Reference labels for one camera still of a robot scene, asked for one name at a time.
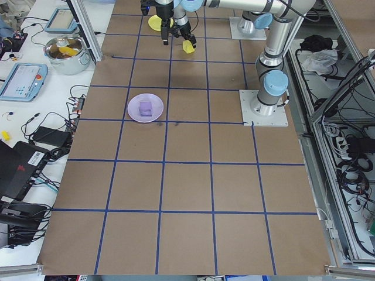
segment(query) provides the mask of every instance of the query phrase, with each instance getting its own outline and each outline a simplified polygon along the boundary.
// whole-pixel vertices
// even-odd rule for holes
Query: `pot lid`
[[[83,42],[78,36],[65,35],[49,41],[45,47],[45,55],[53,59],[67,59],[79,54],[83,48]]]

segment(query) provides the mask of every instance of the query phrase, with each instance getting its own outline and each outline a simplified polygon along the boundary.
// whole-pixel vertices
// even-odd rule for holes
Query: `round plate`
[[[139,113],[139,103],[141,101],[149,101],[152,105],[152,116],[141,116]],[[164,110],[163,101],[154,94],[139,94],[132,98],[128,104],[128,114],[129,116],[140,123],[152,122],[162,115]]]
[[[148,25],[154,31],[160,31],[160,25],[162,24],[162,19],[157,15],[152,16],[148,19]]]

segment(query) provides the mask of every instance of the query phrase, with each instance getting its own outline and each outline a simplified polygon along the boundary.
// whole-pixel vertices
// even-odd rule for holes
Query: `black cloth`
[[[306,37],[305,40],[299,44],[302,50],[309,50],[312,52],[319,52],[321,50],[331,50],[332,49],[332,39],[324,38],[320,35],[312,35]]]

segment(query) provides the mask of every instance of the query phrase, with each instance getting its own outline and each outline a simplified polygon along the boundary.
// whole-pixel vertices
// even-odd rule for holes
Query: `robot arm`
[[[162,19],[162,40],[168,44],[168,30],[170,18],[175,16],[177,29],[188,40],[195,40],[190,34],[190,24],[186,16],[185,7],[205,6],[208,8],[228,8],[252,11],[257,13],[273,14],[264,51],[256,61],[257,73],[261,89],[251,102],[251,109],[257,115],[270,116],[279,107],[280,96],[288,86],[288,77],[281,71],[283,53],[293,20],[299,14],[306,14],[313,7],[315,0],[175,0],[179,5],[174,8],[173,0],[141,0],[142,10],[151,2],[156,3],[157,15]]]
[[[156,8],[156,15],[162,20],[161,37],[164,45],[168,45],[168,36],[171,33],[174,37],[182,36],[185,40],[189,40],[194,48],[196,47],[196,39],[191,34],[189,19],[181,5],[175,6],[173,0],[141,0],[143,15],[148,14],[150,6]],[[175,23],[170,27],[172,17],[174,17]]]

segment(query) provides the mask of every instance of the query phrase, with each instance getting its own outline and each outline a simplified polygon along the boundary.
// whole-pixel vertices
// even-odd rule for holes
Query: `purple block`
[[[139,102],[139,114],[141,116],[152,116],[152,104],[150,101]]]

